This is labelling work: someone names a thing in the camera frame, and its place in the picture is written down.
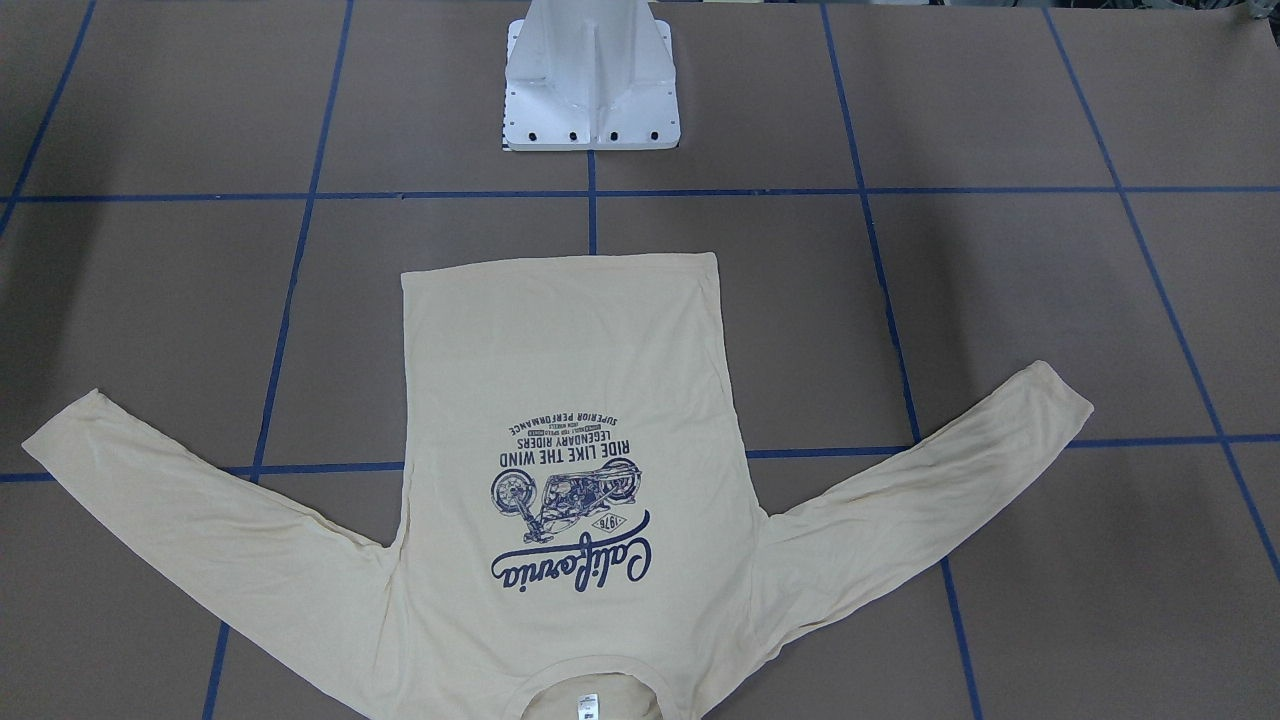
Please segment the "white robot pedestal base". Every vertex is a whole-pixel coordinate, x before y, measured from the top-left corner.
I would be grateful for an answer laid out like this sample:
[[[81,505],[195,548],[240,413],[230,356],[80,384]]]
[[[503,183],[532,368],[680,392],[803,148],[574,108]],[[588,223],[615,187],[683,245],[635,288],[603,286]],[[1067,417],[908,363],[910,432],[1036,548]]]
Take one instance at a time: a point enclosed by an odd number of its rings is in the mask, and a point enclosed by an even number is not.
[[[534,1],[506,33],[507,151],[678,146],[671,27],[648,1]]]

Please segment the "cream long-sleeve printed shirt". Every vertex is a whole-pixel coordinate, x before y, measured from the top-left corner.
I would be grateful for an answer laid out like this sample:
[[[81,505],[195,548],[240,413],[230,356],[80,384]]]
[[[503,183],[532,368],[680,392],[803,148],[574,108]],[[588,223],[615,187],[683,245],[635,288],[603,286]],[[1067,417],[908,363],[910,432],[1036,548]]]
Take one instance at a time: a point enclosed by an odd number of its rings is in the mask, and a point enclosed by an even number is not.
[[[699,719],[790,641],[938,562],[1092,405],[1037,361],[910,450],[769,515],[716,256],[402,277],[407,436],[383,546],[99,391],[24,443],[115,537],[370,719]]]

